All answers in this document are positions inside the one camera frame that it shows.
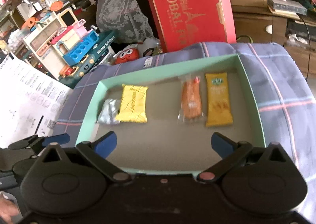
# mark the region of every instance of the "finger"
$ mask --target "finger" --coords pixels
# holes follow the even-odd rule
[[[15,216],[19,214],[18,207],[9,200],[0,198],[0,213]]]
[[[9,214],[0,213],[0,217],[6,222],[6,223],[12,223],[11,216]]]

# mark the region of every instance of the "white paper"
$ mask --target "white paper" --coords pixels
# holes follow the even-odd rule
[[[33,135],[49,136],[72,89],[8,55],[0,64],[0,147]]]

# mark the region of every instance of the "yellow wrapper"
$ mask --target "yellow wrapper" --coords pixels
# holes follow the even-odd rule
[[[205,74],[207,81],[208,114],[206,127],[233,123],[230,112],[227,73]]]
[[[116,120],[121,122],[146,123],[146,92],[148,87],[123,84],[120,112]]]

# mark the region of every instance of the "purple fabric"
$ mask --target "purple fabric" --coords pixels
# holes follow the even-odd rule
[[[282,144],[309,184],[300,212],[316,223],[316,104],[304,77],[287,51],[276,43],[227,44],[206,42],[181,51],[153,57],[152,68],[197,58],[238,54],[249,77],[260,111],[266,144]],[[74,146],[98,82],[144,68],[144,57],[133,62],[100,65],[75,87],[54,128],[54,135],[68,133]]]

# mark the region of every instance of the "red plush toy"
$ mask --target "red plush toy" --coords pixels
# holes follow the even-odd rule
[[[116,60],[115,64],[121,64],[125,62],[134,61],[139,58],[139,51],[136,48],[130,48],[121,52]]]

